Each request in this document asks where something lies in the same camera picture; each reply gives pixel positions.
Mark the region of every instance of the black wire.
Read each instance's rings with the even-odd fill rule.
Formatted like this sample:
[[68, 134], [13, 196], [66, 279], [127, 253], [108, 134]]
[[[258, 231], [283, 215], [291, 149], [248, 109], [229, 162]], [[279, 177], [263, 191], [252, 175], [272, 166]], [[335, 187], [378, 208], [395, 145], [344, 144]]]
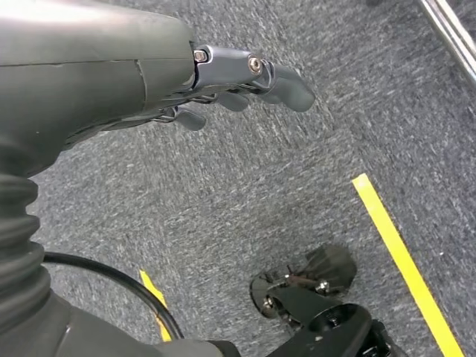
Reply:
[[106, 266], [103, 263], [96, 262], [94, 260], [77, 257], [75, 255], [70, 254], [54, 253], [51, 251], [45, 253], [43, 262], [75, 266], [78, 268], [94, 271], [95, 273], [101, 274], [115, 281], [116, 283], [121, 284], [123, 287], [133, 292], [134, 295], [147, 304], [147, 306], [152, 309], [157, 318], [164, 324], [164, 327], [168, 331], [171, 339], [174, 340], [183, 338], [183, 334], [180, 330], [180, 327], [177, 323], [177, 321], [175, 321], [174, 316], [172, 316], [166, 307], [164, 307], [164, 304], [162, 304], [162, 302], [154, 296], [152, 292], [147, 290], [145, 286], [121, 271]]

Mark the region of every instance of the robotic arm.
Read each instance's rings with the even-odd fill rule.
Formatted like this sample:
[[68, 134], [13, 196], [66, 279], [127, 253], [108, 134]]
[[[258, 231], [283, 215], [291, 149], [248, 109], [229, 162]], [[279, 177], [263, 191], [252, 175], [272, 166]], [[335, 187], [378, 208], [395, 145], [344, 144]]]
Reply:
[[[0, 355], [239, 356], [226, 342], [145, 345], [55, 295], [48, 271], [41, 266], [43, 247], [29, 240], [39, 221], [27, 215], [26, 207], [36, 199], [38, 190], [28, 178], [79, 141], [102, 130], [151, 121], [177, 121], [201, 129], [205, 119], [189, 110], [187, 103], [220, 103], [241, 111], [247, 106], [249, 94], [296, 112], [309, 109], [315, 100], [295, 71], [248, 51], [198, 46], [177, 19], [88, 0], [3, 0]], [[269, 298], [285, 300], [283, 294], [290, 287], [271, 289]], [[326, 311], [336, 304], [327, 301], [320, 306]], [[354, 318], [350, 320], [358, 329], [357, 344], [367, 341], [371, 330], [367, 313], [351, 310]], [[299, 343], [300, 338], [310, 346], [309, 334], [296, 337], [293, 341]], [[311, 338], [319, 343], [315, 335]], [[272, 356], [289, 356], [288, 344], [284, 348], [287, 349], [281, 350], [284, 354]], [[355, 356], [360, 349], [333, 356]], [[321, 350], [317, 351], [307, 349], [299, 356], [322, 356]]]

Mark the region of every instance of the yellow tape line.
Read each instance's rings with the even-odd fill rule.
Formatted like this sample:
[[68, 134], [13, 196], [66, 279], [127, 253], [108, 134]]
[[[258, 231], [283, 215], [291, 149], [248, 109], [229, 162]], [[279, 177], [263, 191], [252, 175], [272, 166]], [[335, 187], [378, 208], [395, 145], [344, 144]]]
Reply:
[[433, 299], [428, 287], [412, 260], [369, 178], [363, 174], [352, 180], [352, 183], [395, 264], [400, 269], [410, 292], [433, 333], [443, 355], [444, 357], [464, 357], [455, 336], [444, 320], [441, 311]]
[[[155, 287], [152, 281], [149, 277], [149, 275], [147, 275], [147, 273], [146, 273], [143, 270], [141, 270], [140, 278], [142, 279], [142, 283], [145, 287], [146, 287], [147, 290], [149, 290], [149, 292], [152, 292], [154, 296], [159, 299], [161, 303], [163, 303], [165, 307], [167, 307], [167, 303], [165, 302], [165, 299], [164, 298], [164, 294], [162, 294], [161, 292], [158, 290], [156, 287]], [[155, 318], [157, 319], [157, 323], [159, 325], [161, 329], [161, 336], [162, 337], [162, 341], [164, 342], [171, 341], [172, 339], [170, 337], [170, 334], [164, 326], [164, 324], [162, 324], [162, 321], [160, 321], [160, 319], [158, 319], [157, 316]]]

